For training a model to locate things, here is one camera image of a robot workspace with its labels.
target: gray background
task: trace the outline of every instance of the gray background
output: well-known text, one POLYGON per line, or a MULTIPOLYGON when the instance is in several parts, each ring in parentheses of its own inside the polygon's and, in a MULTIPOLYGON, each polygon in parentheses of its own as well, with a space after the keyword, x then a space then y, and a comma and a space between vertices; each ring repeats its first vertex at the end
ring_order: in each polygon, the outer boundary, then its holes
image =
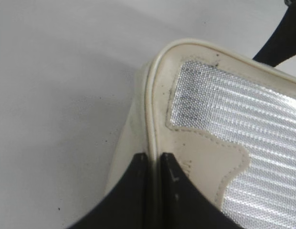
MULTIPOLYGON (((283 0, 0 0, 0 228, 60 229, 103 196, 133 74, 179 38, 252 58, 283 0)), ((279 66, 296 76, 296 57, 279 66)))

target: stitching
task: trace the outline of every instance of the stitching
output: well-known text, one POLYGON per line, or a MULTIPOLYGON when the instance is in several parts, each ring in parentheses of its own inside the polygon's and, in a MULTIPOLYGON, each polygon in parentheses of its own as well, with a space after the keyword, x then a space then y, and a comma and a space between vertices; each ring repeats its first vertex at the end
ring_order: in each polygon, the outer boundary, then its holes
POLYGON ((169 126, 167 126, 167 128, 171 131, 183 131, 183 132, 192 132, 192 133, 195 133, 195 134, 198 134, 202 137, 205 137, 206 139, 210 140, 211 142, 217 144, 217 145, 221 145, 222 147, 227 147, 227 148, 234 148, 234 149, 237 149, 237 152, 239 154, 242 155, 242 159, 241 159, 241 162, 239 163, 238 166, 234 167, 233 169, 231 169, 226 175, 224 175, 221 179, 221 182, 218 186, 218 189, 217 189, 217 192, 216 192, 216 196, 214 198, 214 202, 217 203, 219 201, 219 197, 220 197, 220 192, 221 192, 221 189, 223 188, 224 186, 224 183, 225 183, 225 180, 228 178, 228 176, 230 176, 233 172, 235 172, 236 170, 240 169, 244 162, 245 162, 245 151, 244 150, 241 150, 239 146, 235 146, 235 145, 231 145, 229 143, 221 143, 220 141, 206 135, 206 134, 203 134, 200 130, 185 130, 185 129, 179 129, 179 128, 170 128, 169 126))

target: silver panel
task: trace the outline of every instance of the silver panel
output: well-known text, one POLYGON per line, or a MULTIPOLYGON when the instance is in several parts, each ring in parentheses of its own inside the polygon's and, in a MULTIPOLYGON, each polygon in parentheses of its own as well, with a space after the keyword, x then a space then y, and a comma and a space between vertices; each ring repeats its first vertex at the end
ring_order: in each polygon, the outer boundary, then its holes
POLYGON ((222 211, 246 229, 296 229, 296 100, 200 62, 181 68, 170 122, 240 144, 250 167, 222 211))

